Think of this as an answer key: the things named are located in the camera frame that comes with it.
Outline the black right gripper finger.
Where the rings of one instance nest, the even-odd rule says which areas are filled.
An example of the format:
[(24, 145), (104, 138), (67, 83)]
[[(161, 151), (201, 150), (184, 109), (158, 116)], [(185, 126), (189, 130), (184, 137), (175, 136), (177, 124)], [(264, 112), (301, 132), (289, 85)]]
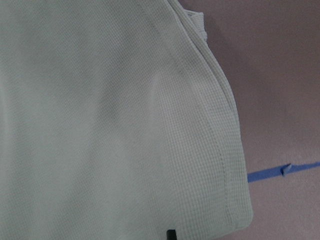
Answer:
[(175, 229), (168, 229), (166, 232), (167, 240), (177, 240), (177, 233)]

